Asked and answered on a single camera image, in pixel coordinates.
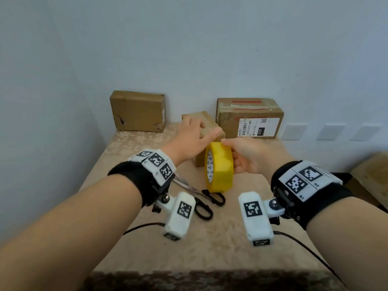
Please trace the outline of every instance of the wall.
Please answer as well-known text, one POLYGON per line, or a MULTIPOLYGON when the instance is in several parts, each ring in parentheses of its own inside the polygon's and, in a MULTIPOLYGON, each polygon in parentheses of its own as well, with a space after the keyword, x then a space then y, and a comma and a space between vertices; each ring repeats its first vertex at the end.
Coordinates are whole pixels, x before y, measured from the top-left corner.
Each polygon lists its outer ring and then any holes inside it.
POLYGON ((0 6, 0 240, 77 192, 104 141, 46 0, 0 6))
POLYGON ((307 122, 298 158, 342 171, 388 148, 388 0, 48 0, 105 141, 114 89, 164 92, 169 121, 217 97, 270 97, 307 122), (336 141, 323 124, 346 122, 336 141), (369 142, 348 141, 363 122, 369 142))

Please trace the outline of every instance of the scissors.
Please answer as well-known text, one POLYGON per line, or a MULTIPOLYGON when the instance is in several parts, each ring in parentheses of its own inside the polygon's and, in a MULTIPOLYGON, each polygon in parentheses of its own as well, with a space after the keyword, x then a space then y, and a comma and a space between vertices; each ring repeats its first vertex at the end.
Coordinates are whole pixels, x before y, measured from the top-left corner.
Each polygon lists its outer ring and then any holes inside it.
MULTIPOLYGON (((195 194, 205 196, 206 198, 210 199, 213 204, 215 204, 217 206, 224 206, 225 205, 225 197, 221 193, 212 193, 212 194, 216 194, 216 195, 220 196, 222 201, 218 201, 217 199, 215 199, 211 196, 211 194, 209 193, 208 190, 202 190, 202 192, 200 192, 196 188, 190 186, 190 184, 184 178, 182 178, 180 175, 178 175, 176 172, 175 172, 175 178, 173 179, 173 182, 175 182, 178 185, 182 186, 183 188, 187 189, 190 193, 195 193, 195 194)), ((199 216, 199 218, 201 218, 203 220, 211 220, 213 218, 213 211, 210 209, 210 207, 208 205, 206 205, 205 203, 203 203, 201 199, 199 199, 197 197, 194 197, 194 199, 196 201, 196 205, 194 207, 194 212, 196 213, 196 215, 199 216), (206 212, 209 213, 209 216, 201 215, 198 212, 197 206, 202 207, 206 212)))

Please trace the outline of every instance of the barcode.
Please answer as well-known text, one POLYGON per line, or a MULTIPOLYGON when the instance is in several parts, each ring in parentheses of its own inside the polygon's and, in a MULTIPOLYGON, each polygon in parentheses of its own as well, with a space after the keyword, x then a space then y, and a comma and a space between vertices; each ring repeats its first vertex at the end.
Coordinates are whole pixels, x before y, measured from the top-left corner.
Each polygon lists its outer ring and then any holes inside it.
POLYGON ((242 126, 242 132, 241 132, 241 135, 245 135, 245 132, 246 132, 246 123, 242 126))

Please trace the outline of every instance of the forearm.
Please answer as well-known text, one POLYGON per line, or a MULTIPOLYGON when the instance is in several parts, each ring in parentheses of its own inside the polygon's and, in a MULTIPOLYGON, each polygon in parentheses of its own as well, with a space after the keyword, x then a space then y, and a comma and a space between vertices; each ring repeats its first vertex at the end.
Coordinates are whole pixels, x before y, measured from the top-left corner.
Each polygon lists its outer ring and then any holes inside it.
POLYGON ((121 175, 72 196, 3 246, 0 289, 75 289, 117 243, 141 204, 138 189, 121 175))
POLYGON ((388 215, 348 197, 318 213, 307 233, 350 290, 383 290, 388 285, 388 215))

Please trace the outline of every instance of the packing tape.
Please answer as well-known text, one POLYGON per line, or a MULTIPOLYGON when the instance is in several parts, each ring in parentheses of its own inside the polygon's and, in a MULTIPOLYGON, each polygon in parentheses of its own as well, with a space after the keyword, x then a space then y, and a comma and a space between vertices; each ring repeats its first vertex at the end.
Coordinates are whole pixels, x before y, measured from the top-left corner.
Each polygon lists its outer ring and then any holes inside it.
POLYGON ((224 192, 233 185, 232 150, 221 142, 211 142, 205 152, 206 187, 210 193, 224 192))

